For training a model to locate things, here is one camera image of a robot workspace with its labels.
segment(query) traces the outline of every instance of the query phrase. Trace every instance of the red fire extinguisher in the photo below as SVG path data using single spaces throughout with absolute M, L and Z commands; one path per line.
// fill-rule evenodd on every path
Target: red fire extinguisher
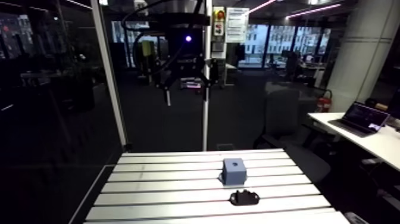
M 332 105 L 332 91 L 326 89 L 324 94 L 317 101 L 317 109 L 315 112 L 317 113 L 328 112 L 331 105 Z

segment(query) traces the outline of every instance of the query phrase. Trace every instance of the slotted aluminum table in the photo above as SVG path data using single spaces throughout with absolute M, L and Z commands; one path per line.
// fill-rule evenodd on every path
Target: slotted aluminum table
M 242 158 L 244 186 L 217 179 L 224 158 Z M 236 190 L 260 196 L 234 206 Z M 348 223 L 284 150 L 123 154 L 87 223 Z

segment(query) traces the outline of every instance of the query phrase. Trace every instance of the gray cube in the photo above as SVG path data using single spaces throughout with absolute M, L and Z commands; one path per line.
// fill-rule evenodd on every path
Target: gray cube
M 225 158 L 222 168 L 224 185 L 243 185 L 247 178 L 245 164 L 241 158 Z

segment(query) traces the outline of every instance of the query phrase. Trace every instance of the laptop screen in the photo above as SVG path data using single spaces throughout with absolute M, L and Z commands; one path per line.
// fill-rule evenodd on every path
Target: laptop screen
M 377 132 L 389 116 L 388 113 L 355 102 L 347 110 L 343 119 Z

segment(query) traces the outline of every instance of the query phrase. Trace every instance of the office chair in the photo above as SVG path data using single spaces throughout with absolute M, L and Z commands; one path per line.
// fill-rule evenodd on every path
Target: office chair
M 273 148 L 283 148 L 310 180 L 318 183 L 330 172 L 329 164 L 303 146 L 279 141 L 283 136 L 293 135 L 299 127 L 299 95 L 296 89 L 283 89 L 265 96 L 264 127 L 261 135 L 254 141 L 253 149 L 263 143 L 268 143 Z M 303 126 L 312 132 L 326 133 L 312 125 Z

